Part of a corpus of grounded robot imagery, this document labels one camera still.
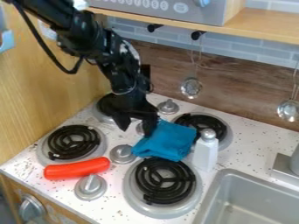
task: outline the red toy sausage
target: red toy sausage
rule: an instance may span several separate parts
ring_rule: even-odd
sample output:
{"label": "red toy sausage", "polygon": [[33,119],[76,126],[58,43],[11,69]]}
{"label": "red toy sausage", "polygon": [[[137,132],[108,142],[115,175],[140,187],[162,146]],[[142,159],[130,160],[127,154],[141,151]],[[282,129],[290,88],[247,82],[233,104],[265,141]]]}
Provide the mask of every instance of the red toy sausage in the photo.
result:
{"label": "red toy sausage", "polygon": [[46,179],[72,179],[84,177],[92,173],[104,172],[110,167],[106,157],[93,158],[71,164],[49,164],[44,169]]}

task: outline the tile backsplash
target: tile backsplash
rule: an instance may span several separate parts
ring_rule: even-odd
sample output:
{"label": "tile backsplash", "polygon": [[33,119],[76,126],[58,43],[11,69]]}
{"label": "tile backsplash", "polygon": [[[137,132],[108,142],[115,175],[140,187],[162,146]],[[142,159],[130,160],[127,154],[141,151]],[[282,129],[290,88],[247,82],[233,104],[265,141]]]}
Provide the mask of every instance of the tile backsplash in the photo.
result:
{"label": "tile backsplash", "polygon": [[[247,7],[299,13],[299,0],[247,0]],[[253,60],[282,67],[295,67],[299,60],[299,45],[289,45],[262,39],[242,38],[208,32],[199,42],[191,40],[192,30],[163,26],[149,33],[147,24],[109,17],[108,25],[119,35],[166,46],[199,50],[218,55]]]}

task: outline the white bottle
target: white bottle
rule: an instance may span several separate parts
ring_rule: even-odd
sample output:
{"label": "white bottle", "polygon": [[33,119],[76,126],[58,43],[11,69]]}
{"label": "white bottle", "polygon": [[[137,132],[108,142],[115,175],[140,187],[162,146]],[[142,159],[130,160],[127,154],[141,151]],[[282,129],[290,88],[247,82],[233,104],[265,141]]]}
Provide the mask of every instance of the white bottle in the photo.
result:
{"label": "white bottle", "polygon": [[213,129],[203,129],[200,134],[191,162],[200,170],[210,172],[217,163],[219,142]]}

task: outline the sink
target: sink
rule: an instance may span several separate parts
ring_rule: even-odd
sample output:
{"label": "sink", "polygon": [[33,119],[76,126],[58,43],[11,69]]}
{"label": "sink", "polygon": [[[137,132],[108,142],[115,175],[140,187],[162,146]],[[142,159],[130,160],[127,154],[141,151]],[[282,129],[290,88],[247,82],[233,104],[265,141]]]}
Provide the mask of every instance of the sink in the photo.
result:
{"label": "sink", "polygon": [[193,224],[298,224],[299,192],[225,169],[213,180]]}

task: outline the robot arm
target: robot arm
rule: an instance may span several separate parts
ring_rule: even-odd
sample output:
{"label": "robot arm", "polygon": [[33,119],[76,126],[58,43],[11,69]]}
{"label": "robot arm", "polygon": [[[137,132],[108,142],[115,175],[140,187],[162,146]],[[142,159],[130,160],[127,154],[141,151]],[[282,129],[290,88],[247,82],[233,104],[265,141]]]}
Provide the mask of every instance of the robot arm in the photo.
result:
{"label": "robot arm", "polygon": [[[146,80],[139,55],[131,44],[115,32],[104,29],[90,11],[78,11],[72,0],[4,0],[14,4],[50,59],[65,73],[76,74],[83,59],[93,60],[109,79],[113,91],[106,111],[126,130],[130,118],[143,120],[145,135],[156,127],[156,108],[146,100]],[[74,69],[65,69],[39,36],[25,11],[49,24],[58,34],[60,48],[79,57]]]}

